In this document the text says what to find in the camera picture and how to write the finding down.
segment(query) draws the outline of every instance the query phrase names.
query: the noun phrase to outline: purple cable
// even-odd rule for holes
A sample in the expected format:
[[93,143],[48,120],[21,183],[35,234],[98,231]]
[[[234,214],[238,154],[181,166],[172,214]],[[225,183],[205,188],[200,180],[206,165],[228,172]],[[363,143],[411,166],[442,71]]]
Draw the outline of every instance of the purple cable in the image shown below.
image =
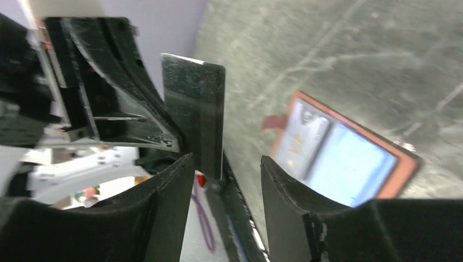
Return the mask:
[[198,199],[198,181],[196,178],[193,181],[193,194],[191,194],[191,200],[196,204],[196,210],[198,211],[199,224],[201,225],[201,232],[203,233],[204,241],[206,242],[207,249],[211,254],[214,254],[216,250],[216,243],[214,235],[211,229],[211,223],[207,218],[206,212]]

